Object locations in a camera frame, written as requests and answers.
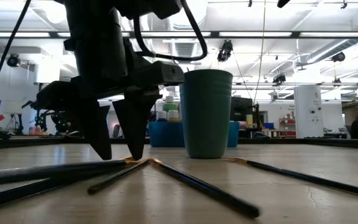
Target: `fluorescent light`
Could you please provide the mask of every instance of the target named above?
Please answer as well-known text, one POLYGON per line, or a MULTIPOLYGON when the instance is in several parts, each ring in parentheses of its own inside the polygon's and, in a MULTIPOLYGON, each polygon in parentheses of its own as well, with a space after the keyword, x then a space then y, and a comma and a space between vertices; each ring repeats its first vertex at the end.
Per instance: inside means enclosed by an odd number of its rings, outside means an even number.
POLYGON ((221 37, 289 37, 291 32, 220 32, 221 37))
POLYGON ((195 39, 169 39, 169 40, 162 40, 164 44, 198 44, 199 41, 195 39))
MULTIPOLYGON (((11 32, 0 32, 0 37, 10 37, 11 32)), ((49 37, 47 32, 18 32, 15 37, 49 37)))
MULTIPOLYGON (((70 32, 59 32, 59 33, 57 33, 57 35, 59 37, 70 38, 70 32)), ((129 37, 129 33, 128 32, 122 32, 122 36, 123 37, 129 37)))
POLYGON ((358 37, 358 32, 301 32, 300 37, 358 37))
POLYGON ((69 38, 70 37, 70 32, 59 32, 59 33, 57 33, 57 35, 59 37, 67 37, 67 38, 69 38))
MULTIPOLYGON (((201 32, 204 37, 210 36, 210 32, 201 32)), ((173 32, 142 32, 143 37, 196 37, 193 31, 173 32)))

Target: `black cable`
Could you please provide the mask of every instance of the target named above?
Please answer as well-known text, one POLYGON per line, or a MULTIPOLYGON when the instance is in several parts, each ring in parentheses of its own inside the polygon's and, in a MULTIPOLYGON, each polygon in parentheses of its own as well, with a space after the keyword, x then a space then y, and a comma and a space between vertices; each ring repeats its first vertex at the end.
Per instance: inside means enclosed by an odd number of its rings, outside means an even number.
POLYGON ((141 55, 144 57, 158 57, 158 58, 165 58, 169 60, 177 60, 177 61, 185 61, 185 62, 192 62, 204 59, 208 55, 208 47, 206 45, 206 42, 204 40, 203 34, 201 33, 200 28, 198 27, 198 24, 193 16, 193 14, 190 11, 189 6, 187 5, 186 0, 180 0, 181 5, 183 6, 183 9, 185 10, 186 16, 190 22, 191 27, 193 28, 198 41, 200 42, 201 49, 203 50, 203 53, 200 56, 195 57, 179 57, 179 56, 173 56, 173 55, 163 55, 163 54, 156 54, 151 52, 147 46, 144 44, 144 40, 142 37, 142 34, 140 32, 140 16, 134 17, 134 30, 135 30, 135 38, 137 43, 139 44, 140 49, 142 49, 142 52, 136 52, 137 55, 141 55))
MULTIPOLYGON (((26 2, 24 4, 24 7, 23 7, 23 10, 22 10, 17 22, 16 22, 15 28, 13 28, 12 34, 9 37, 9 40, 7 41, 4 53, 2 54, 1 60, 0 60, 0 72, 2 70, 2 66, 4 65, 6 55, 7 55, 8 51, 9 51, 9 49, 11 48, 13 39, 15 38, 15 35, 16 35, 17 31, 19 30, 20 24, 22 23, 23 18, 24 18, 25 14, 26 14, 29 6, 30 6, 30 2, 31 2, 31 0, 26 0, 26 2)), ((6 139, 6 138, 9 138, 9 136, 7 134, 4 134, 4 133, 0 132, 0 138, 6 139)))

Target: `wooden table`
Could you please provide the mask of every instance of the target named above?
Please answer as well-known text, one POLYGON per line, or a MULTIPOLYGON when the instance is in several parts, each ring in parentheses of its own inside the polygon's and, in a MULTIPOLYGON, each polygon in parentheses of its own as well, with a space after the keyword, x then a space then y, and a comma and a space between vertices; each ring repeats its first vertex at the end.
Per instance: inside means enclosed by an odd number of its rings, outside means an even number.
MULTIPOLYGON (((125 145, 112 145, 112 154, 115 159, 130 155, 125 145)), ((240 145, 226 154, 358 186, 358 149, 240 145)), ((103 177, 5 205, 0 223, 358 223, 356 195, 222 160, 190 159, 184 149, 146 146, 144 156, 159 158, 254 203, 262 215, 246 219, 148 166, 95 196, 88 196, 86 189, 103 177)), ((98 160, 86 144, 0 149, 0 169, 98 160)), ((15 185, 2 185, 0 190, 15 185)))

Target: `black pencil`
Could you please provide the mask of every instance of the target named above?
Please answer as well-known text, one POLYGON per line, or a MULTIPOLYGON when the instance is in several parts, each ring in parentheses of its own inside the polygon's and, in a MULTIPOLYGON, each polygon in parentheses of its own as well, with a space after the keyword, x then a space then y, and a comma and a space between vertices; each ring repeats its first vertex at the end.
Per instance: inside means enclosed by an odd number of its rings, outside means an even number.
POLYGON ((348 193, 358 195, 358 187, 353 186, 353 185, 343 184, 343 183, 340 183, 340 182, 327 180, 327 179, 324 179, 324 178, 320 178, 320 177, 316 177, 316 176, 312 176, 312 175, 308 175, 308 174, 303 174, 303 173, 295 172, 295 171, 292 171, 292 170, 286 170, 286 169, 282 169, 282 168, 279 168, 279 167, 274 167, 274 166, 262 164, 262 163, 259 163, 259 162, 247 161, 247 160, 240 159, 240 158, 230 158, 230 160, 236 161, 236 162, 244 164, 244 165, 252 166, 252 167, 255 167, 255 168, 258 168, 258 169, 263 169, 263 170, 267 170, 267 171, 270 171, 270 172, 274 172, 276 174, 281 174, 281 175, 285 175, 285 176, 288 176, 288 177, 293 177, 293 178, 304 180, 304 181, 311 182, 311 183, 314 183, 314 184, 323 185, 325 187, 330 187, 330 188, 333 188, 333 189, 342 190, 342 191, 345 191, 345 192, 348 192, 348 193))
POLYGON ((28 180, 40 180, 47 178, 66 177, 80 172, 102 171, 131 164, 136 161, 108 161, 108 162, 83 162, 79 164, 64 164, 55 166, 19 168, 0 170, 0 184, 23 182, 28 180))
POLYGON ((143 166, 147 165, 147 163, 149 162, 148 159, 144 160, 143 162, 140 162, 136 165, 131 166, 130 168, 124 169, 120 172, 118 172, 117 174, 114 174, 113 176, 105 179, 104 181, 91 186, 88 189, 88 194, 90 195, 94 195, 100 191, 102 191, 103 189, 105 189, 106 187, 109 187, 110 185, 112 185, 113 183, 117 182, 118 180, 121 180, 122 178, 124 178, 125 176, 141 169, 143 166))
POLYGON ((162 161, 152 159, 153 164, 159 166, 163 171, 177 178, 178 180, 190 185, 211 198, 233 208, 237 212, 250 217, 256 218, 260 215, 259 208, 242 199, 239 199, 211 184, 208 184, 196 177, 188 175, 178 169, 165 165, 162 161))
POLYGON ((71 175, 65 178, 51 178, 46 180, 40 180, 31 184, 25 184, 18 187, 14 187, 12 189, 3 190, 0 192, 0 206, 10 202, 18 201, 23 198, 49 192, 60 187, 65 187, 81 180, 86 180, 92 177, 106 174, 107 172, 111 172, 111 169, 96 172, 82 172, 80 174, 71 175))

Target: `blue bin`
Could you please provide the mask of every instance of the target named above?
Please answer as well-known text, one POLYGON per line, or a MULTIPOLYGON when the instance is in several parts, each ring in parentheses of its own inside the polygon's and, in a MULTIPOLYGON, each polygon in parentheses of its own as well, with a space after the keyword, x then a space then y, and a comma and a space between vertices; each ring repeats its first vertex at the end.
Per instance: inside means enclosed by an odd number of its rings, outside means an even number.
POLYGON ((227 147, 237 147, 237 145, 239 144, 239 130, 240 122, 230 122, 227 147))
MULTIPOLYGON (((230 122, 227 147, 237 147, 240 123, 230 122)), ((152 147, 185 147, 181 122, 149 122, 150 145, 152 147)))
POLYGON ((265 128, 274 128, 274 123, 264 123, 265 128))

